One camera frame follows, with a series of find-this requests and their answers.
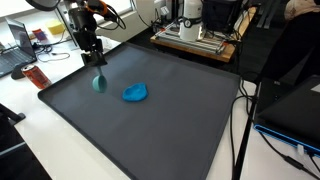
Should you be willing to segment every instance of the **keyboard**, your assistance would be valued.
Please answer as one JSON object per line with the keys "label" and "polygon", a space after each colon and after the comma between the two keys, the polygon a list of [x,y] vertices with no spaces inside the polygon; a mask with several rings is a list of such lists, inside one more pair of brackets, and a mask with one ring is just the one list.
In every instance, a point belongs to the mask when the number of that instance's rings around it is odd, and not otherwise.
{"label": "keyboard", "polygon": [[3,77],[12,72],[15,65],[23,62],[33,62],[30,55],[26,55],[20,49],[14,49],[0,55],[0,77]]}

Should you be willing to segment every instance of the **red object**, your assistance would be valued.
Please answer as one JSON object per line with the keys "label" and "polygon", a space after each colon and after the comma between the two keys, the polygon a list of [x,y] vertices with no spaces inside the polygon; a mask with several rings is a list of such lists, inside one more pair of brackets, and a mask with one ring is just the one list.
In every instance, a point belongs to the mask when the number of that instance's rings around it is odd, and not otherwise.
{"label": "red object", "polygon": [[51,85],[51,81],[36,65],[29,64],[21,69],[22,73],[33,82],[39,89],[44,89]]}
{"label": "red object", "polygon": [[44,34],[44,32],[41,29],[33,30],[32,32],[39,41],[47,39],[46,35]]}

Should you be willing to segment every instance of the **power cord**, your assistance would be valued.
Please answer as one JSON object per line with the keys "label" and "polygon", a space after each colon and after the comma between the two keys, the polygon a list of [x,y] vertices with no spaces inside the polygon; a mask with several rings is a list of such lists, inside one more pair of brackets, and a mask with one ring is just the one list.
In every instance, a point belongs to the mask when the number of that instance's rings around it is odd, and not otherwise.
{"label": "power cord", "polygon": [[3,53],[5,53],[6,51],[10,51],[11,49],[14,49],[14,48],[16,48],[16,47],[18,47],[18,46],[11,46],[10,44],[9,44],[9,48],[7,48],[7,49],[3,49],[2,51],[0,51],[0,54],[3,54]]}
{"label": "power cord", "polygon": [[304,146],[298,144],[298,145],[297,145],[297,150],[298,150],[298,154],[299,154],[299,156],[298,156],[299,159],[297,159],[297,160],[298,160],[299,162],[301,162],[301,164],[304,164],[304,166],[306,167],[306,169],[308,169],[309,171],[311,171],[313,174],[319,175],[319,174],[317,174],[318,172],[317,172],[317,171],[314,171],[314,169],[311,168],[311,167],[309,166],[308,162],[306,161],[306,158],[305,158],[305,156],[304,156],[304,152],[305,152]]}
{"label": "power cord", "polygon": [[40,50],[35,52],[36,54],[49,53],[49,52],[52,51],[52,46],[51,45],[38,45],[38,48]]}
{"label": "power cord", "polygon": [[299,170],[302,170],[304,172],[306,172],[307,174],[309,174],[310,176],[314,177],[315,179],[317,180],[320,180],[320,178],[315,175],[314,173],[312,173],[311,171],[309,171],[307,168],[304,167],[303,164],[301,164],[300,162],[298,162],[297,160],[293,159],[292,157],[290,156],[286,156],[282,153],[280,153],[276,148],[274,148],[272,146],[272,144],[267,140],[267,138],[262,134],[262,133],[259,133],[261,135],[261,137],[263,138],[263,140],[269,145],[269,147],[274,151],[276,152],[280,157],[282,157],[282,159],[284,161],[286,161],[287,163],[289,163],[290,165],[292,165],[293,167],[299,169]]}
{"label": "power cord", "polygon": [[117,29],[118,27],[120,27],[121,29],[123,29],[123,30],[125,30],[125,29],[127,29],[127,26],[126,26],[126,24],[124,23],[124,21],[122,20],[122,18],[119,16],[119,14],[117,13],[117,11],[113,8],[113,7],[111,7],[110,5],[107,5],[107,8],[109,9],[109,11],[111,11],[114,15],[116,15],[116,17],[117,17],[117,20],[116,20],[116,27],[114,27],[114,28],[105,28],[105,27],[102,27],[102,26],[100,26],[100,25],[97,25],[99,28],[101,28],[101,29],[104,29],[104,30],[115,30],[115,29]]}
{"label": "power cord", "polygon": [[154,22],[157,22],[158,20],[161,20],[161,17],[159,15],[159,12],[158,12],[157,8],[154,8],[154,19],[155,19]]}
{"label": "power cord", "polygon": [[148,26],[149,28],[152,27],[152,25],[149,26],[149,25],[142,19],[142,17],[141,17],[141,15],[140,15],[140,13],[138,12],[138,9],[137,9],[136,4],[134,3],[134,1],[133,1],[133,0],[130,0],[130,2],[131,2],[131,4],[132,4],[132,6],[134,7],[134,9],[137,11],[138,16],[139,16],[140,20],[143,22],[143,24],[145,24],[145,25]]}
{"label": "power cord", "polygon": [[56,58],[56,59],[49,59],[49,60],[43,60],[40,58],[40,55],[49,55],[49,53],[45,53],[45,54],[38,54],[37,58],[39,61],[47,63],[49,61],[61,61],[61,60],[65,60],[68,59],[70,57],[69,53],[51,53],[52,56],[59,56],[59,55],[66,55],[65,57],[61,57],[61,58]]}
{"label": "power cord", "polygon": [[236,31],[234,29],[234,34],[236,36],[236,38],[230,36],[230,35],[227,35],[227,34],[224,34],[224,36],[226,36],[228,39],[227,40],[224,40],[223,43],[228,45],[228,44],[231,44],[234,46],[235,48],[235,56],[234,56],[234,61],[235,61],[235,64],[236,64],[236,74],[239,74],[239,68],[240,68],[240,56],[242,54],[242,51],[243,51],[243,41],[242,41],[242,36],[241,34]]}
{"label": "power cord", "polygon": [[317,170],[319,171],[320,173],[320,169],[319,169],[319,166],[317,165],[317,163],[314,161],[313,159],[313,155],[309,154],[309,157],[310,157],[310,160],[312,161],[312,163],[314,164],[314,166],[317,168]]}
{"label": "power cord", "polygon": [[253,100],[253,96],[249,96],[248,92],[244,89],[244,80],[242,77],[240,77],[240,82],[238,89],[241,93],[240,96],[236,97],[231,105],[231,112],[230,112],[230,140],[231,140],[231,151],[232,151],[232,180],[235,179],[235,168],[236,168],[236,158],[235,158],[235,150],[234,150],[234,140],[233,140],[233,107],[234,103],[241,98],[246,98],[246,112],[249,115],[249,100]]}
{"label": "power cord", "polygon": [[62,41],[65,32],[66,32],[66,29],[63,30],[60,40],[57,41],[57,42],[55,42],[55,43],[51,43],[51,44],[41,44],[41,43],[37,43],[37,45],[38,45],[39,47],[41,47],[41,46],[53,46],[53,45],[57,45],[57,44],[60,44],[60,43],[69,41],[69,40]]}

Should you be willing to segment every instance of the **white machine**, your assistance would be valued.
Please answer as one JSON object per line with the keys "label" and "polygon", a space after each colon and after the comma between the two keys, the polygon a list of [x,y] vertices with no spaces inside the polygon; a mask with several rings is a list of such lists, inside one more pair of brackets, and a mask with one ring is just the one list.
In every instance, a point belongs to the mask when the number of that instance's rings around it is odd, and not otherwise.
{"label": "white machine", "polygon": [[180,39],[184,41],[196,41],[200,35],[202,22],[201,0],[185,0],[183,20],[180,23]]}

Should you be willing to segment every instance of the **computer monitor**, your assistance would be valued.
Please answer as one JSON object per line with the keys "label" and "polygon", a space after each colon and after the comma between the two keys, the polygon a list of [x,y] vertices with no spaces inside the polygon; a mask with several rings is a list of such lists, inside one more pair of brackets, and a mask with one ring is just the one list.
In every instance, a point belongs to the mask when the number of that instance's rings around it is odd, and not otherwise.
{"label": "computer monitor", "polygon": [[231,34],[244,1],[246,0],[203,0],[204,28],[209,31]]}
{"label": "computer monitor", "polygon": [[36,59],[35,58],[36,55],[32,48],[32,45],[24,24],[16,20],[10,19],[9,17],[6,17],[5,19],[9,26],[10,31],[12,32],[16,45],[20,48],[20,50],[34,57],[34,59]]}
{"label": "computer monitor", "polygon": [[[263,103],[262,88],[258,90],[258,106]],[[301,145],[306,152],[320,156],[319,107],[320,76],[311,76],[259,112],[254,129],[294,147]]]}

